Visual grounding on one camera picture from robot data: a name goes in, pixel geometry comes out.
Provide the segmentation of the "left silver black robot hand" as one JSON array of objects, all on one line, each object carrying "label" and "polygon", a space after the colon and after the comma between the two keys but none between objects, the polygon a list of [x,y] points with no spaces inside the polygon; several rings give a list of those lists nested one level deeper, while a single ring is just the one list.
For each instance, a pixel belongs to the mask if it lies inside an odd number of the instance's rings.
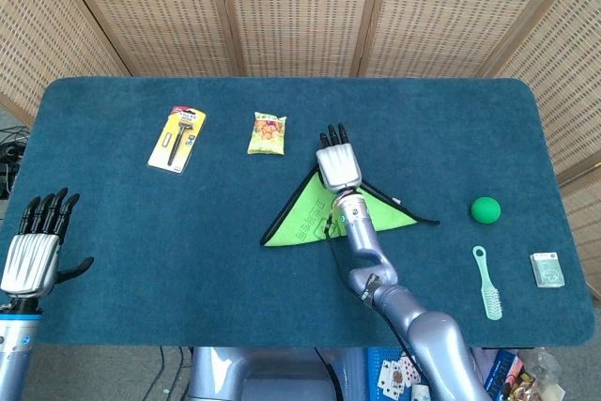
[{"label": "left silver black robot hand", "polygon": [[25,207],[16,235],[8,246],[1,290],[16,300],[39,299],[60,285],[83,275],[95,258],[86,257],[78,266],[58,268],[71,213],[78,193],[63,188],[45,197],[33,198]]}]

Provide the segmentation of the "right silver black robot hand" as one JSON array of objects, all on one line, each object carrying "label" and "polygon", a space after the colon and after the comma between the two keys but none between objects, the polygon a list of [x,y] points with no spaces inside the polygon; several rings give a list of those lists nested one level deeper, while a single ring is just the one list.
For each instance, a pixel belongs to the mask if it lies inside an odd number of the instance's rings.
[{"label": "right silver black robot hand", "polygon": [[362,172],[344,125],[329,124],[327,130],[319,134],[321,148],[316,152],[324,186],[333,193],[357,189]]}]

